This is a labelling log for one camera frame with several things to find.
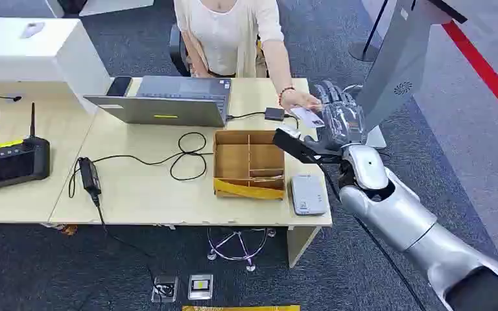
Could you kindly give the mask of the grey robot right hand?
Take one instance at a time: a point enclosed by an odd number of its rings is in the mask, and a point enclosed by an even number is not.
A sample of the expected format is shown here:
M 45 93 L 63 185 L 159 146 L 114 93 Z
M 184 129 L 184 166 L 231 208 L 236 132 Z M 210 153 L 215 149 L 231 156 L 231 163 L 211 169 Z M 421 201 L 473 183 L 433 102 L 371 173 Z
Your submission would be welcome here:
M 338 151 L 351 143 L 365 143 L 367 138 L 363 108 L 351 92 L 361 86 L 341 89 L 329 80 L 314 86 L 316 96 L 322 101 L 321 118 L 325 128 L 320 143 L 328 150 Z

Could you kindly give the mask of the person's hand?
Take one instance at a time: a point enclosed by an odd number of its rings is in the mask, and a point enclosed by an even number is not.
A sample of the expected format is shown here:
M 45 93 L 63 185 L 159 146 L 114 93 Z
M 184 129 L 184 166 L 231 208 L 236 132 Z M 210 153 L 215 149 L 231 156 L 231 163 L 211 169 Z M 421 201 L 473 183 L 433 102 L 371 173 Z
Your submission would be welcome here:
M 279 105 L 286 111 L 292 108 L 302 107 L 313 111 L 322 110 L 322 102 L 311 94 L 302 93 L 295 89 L 288 88 L 279 95 Z

